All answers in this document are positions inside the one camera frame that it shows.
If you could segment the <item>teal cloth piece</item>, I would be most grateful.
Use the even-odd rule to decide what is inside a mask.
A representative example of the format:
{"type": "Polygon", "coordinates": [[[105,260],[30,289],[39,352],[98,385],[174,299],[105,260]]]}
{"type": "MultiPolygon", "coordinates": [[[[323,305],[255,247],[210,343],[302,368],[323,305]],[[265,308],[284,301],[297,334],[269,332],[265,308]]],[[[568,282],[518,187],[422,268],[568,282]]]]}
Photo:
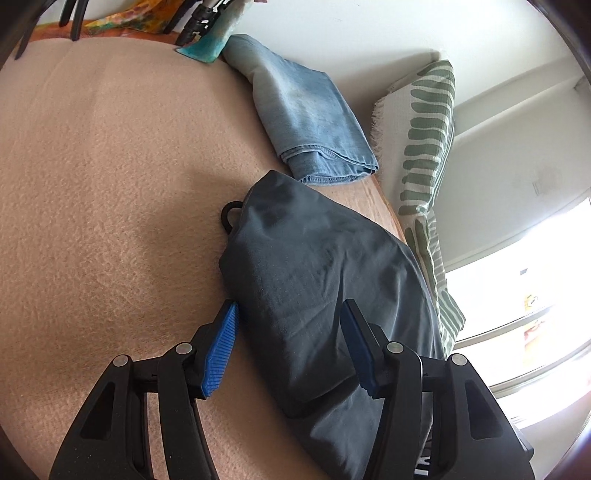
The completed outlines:
{"type": "Polygon", "coordinates": [[[195,61],[211,64],[221,56],[221,52],[232,33],[230,31],[211,31],[197,42],[177,47],[175,52],[195,61]]]}

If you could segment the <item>green striped white pillow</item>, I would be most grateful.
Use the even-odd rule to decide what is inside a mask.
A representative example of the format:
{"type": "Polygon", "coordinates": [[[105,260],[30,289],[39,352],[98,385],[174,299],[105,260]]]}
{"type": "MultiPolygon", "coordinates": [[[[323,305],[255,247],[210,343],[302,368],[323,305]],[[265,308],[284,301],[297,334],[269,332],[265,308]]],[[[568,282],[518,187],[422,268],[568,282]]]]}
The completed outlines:
{"type": "Polygon", "coordinates": [[[378,181],[432,295],[443,351],[454,349],[466,318],[448,290],[435,204],[455,137],[454,68],[432,62],[388,89],[372,115],[378,181]]]}

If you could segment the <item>folded tripod with orange scarf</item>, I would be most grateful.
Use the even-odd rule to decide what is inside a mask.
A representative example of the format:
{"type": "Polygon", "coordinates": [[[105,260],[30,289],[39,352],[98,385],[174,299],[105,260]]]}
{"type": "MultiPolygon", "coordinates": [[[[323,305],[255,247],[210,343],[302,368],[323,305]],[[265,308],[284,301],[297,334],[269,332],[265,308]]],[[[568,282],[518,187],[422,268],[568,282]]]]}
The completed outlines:
{"type": "Polygon", "coordinates": [[[221,14],[233,3],[235,3],[233,0],[183,0],[165,25],[162,33],[171,33],[182,17],[196,5],[197,7],[192,11],[189,19],[175,40],[176,46],[187,45],[195,39],[200,39],[206,35],[219,17],[221,17],[221,14]]]}

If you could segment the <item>dark grey pants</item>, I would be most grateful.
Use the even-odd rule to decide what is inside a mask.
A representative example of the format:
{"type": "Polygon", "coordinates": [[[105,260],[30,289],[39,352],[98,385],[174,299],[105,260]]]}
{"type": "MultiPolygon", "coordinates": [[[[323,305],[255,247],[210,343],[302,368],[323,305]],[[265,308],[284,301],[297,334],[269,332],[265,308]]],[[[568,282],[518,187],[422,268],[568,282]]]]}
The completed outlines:
{"type": "Polygon", "coordinates": [[[412,250],[367,217],[271,171],[246,195],[219,268],[294,437],[329,477],[362,478],[383,404],[356,378],[339,311],[352,299],[388,338],[444,358],[412,250]]]}

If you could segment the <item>folded light blue jeans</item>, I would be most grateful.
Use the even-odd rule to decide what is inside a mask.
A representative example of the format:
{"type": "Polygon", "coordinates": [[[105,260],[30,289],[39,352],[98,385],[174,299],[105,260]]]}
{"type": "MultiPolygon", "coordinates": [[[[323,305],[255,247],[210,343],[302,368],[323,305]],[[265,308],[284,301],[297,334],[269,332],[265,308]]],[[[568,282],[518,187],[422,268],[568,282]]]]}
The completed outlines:
{"type": "Polygon", "coordinates": [[[294,179],[344,185],[378,172],[359,121],[327,74],[287,60],[249,35],[231,36],[222,56],[252,85],[263,128],[294,179]]]}

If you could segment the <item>black mini tripod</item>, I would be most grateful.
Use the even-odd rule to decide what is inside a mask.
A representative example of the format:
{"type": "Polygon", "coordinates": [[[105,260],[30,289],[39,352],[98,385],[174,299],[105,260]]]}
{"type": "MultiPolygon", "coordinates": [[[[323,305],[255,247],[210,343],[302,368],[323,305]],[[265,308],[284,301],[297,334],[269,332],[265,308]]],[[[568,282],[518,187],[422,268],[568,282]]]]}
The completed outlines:
{"type": "MultiPolygon", "coordinates": [[[[31,20],[26,24],[26,29],[22,35],[14,59],[18,60],[26,50],[32,34],[37,26],[40,17],[55,3],[54,0],[44,1],[42,6],[38,8],[31,20]]],[[[70,27],[70,39],[77,41],[81,36],[85,12],[87,9],[88,0],[67,0],[62,8],[61,16],[58,22],[58,27],[63,28],[69,22],[72,22],[70,27]]]]}

